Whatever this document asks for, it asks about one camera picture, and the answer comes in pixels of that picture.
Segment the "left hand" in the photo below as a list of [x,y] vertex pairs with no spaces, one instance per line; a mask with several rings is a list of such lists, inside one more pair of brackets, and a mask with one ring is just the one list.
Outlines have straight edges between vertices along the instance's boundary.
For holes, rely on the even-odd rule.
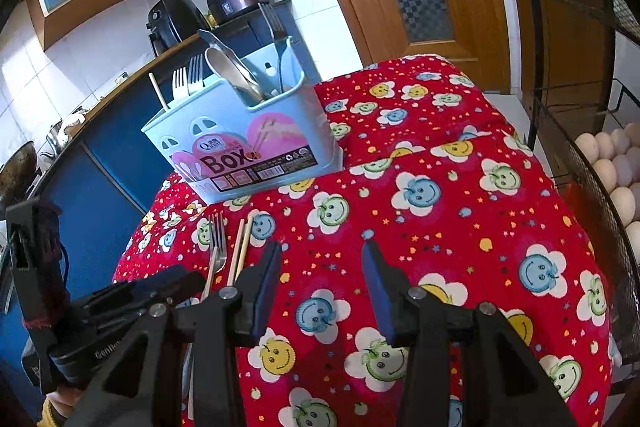
[[78,401],[84,392],[80,389],[58,386],[55,392],[48,393],[44,399],[41,419],[38,427],[63,427],[66,419],[74,413]]

